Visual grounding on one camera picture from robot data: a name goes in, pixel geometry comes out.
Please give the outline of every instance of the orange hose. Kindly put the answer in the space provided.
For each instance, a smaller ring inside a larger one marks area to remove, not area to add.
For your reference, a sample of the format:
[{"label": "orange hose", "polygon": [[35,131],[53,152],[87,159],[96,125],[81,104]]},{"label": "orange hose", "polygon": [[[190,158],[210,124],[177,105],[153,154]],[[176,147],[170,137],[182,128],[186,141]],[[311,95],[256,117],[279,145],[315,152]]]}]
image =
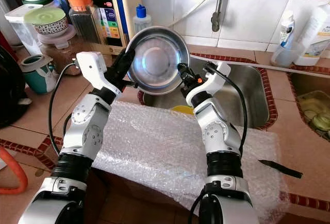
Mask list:
[{"label": "orange hose", "polygon": [[14,174],[20,181],[20,186],[17,188],[0,187],[0,194],[14,195],[25,191],[27,187],[27,177],[19,163],[14,159],[4,147],[0,146],[0,158],[12,169]]}]

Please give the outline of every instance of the bubble wrap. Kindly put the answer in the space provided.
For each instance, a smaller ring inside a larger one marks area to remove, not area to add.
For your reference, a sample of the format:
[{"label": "bubble wrap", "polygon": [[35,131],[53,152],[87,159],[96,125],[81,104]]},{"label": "bubble wrap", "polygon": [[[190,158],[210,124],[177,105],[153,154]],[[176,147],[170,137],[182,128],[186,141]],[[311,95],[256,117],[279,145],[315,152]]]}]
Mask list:
[{"label": "bubble wrap", "polygon": [[[257,159],[280,162],[277,135],[248,129],[242,170],[261,223],[276,223],[287,207],[281,175]],[[93,167],[172,197],[190,209],[207,177],[201,129],[192,115],[115,101]]]}]

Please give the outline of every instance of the metal bowl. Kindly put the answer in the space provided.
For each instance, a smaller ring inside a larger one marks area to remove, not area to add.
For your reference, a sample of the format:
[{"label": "metal bowl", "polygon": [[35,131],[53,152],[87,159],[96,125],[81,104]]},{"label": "metal bowl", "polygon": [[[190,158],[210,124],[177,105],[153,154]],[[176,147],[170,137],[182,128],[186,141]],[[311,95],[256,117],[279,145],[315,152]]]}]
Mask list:
[{"label": "metal bowl", "polygon": [[189,51],[182,37],[166,27],[149,27],[138,32],[126,51],[135,50],[129,78],[152,95],[172,92],[182,80],[178,63],[189,64]]}]

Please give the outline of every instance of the white cable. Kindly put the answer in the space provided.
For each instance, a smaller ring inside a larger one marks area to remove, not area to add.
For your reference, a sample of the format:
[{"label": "white cable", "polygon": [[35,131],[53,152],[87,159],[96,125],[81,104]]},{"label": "white cable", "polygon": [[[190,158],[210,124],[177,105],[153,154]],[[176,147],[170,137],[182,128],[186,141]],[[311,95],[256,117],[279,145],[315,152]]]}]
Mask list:
[{"label": "white cable", "polygon": [[195,56],[190,54],[192,58],[204,60],[204,61],[216,61],[216,62],[224,62],[226,64],[233,64],[233,65],[244,65],[244,66],[252,66],[252,67],[257,67],[257,68],[266,68],[268,70],[274,70],[274,71],[284,71],[284,72],[290,72],[290,73],[298,73],[298,74],[303,74],[303,75],[308,75],[308,76],[317,76],[317,77],[322,77],[322,78],[328,78],[330,79],[330,75],[325,75],[325,74],[318,74],[318,73],[313,73],[313,72],[307,72],[307,71],[297,71],[297,70],[292,70],[290,68],[281,68],[281,67],[274,67],[270,65],[262,65],[262,64],[255,64],[255,63],[243,63],[243,62],[232,62],[232,61],[221,61],[221,60],[215,60],[215,59],[210,59],[210,58],[203,58],[199,56]]},{"label": "white cable", "polygon": [[206,0],[202,0],[201,2],[199,2],[198,4],[196,4],[194,7],[192,7],[187,13],[185,13],[183,16],[181,16],[181,18],[179,18],[178,20],[172,22],[170,25],[168,25],[168,27],[173,26],[174,24],[178,23],[179,21],[183,20],[184,18],[186,18],[188,15],[190,15],[192,12],[194,12],[200,5],[203,4],[203,2],[205,2]]}]

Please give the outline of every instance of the blue bottle cap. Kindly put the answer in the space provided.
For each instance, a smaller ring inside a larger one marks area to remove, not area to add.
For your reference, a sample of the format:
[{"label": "blue bottle cap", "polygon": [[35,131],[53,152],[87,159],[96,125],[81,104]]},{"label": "blue bottle cap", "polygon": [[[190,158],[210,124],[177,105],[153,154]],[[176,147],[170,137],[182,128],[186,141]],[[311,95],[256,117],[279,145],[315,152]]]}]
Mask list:
[{"label": "blue bottle cap", "polygon": [[146,8],[139,4],[138,7],[136,7],[136,16],[138,18],[145,18],[146,17]]}]

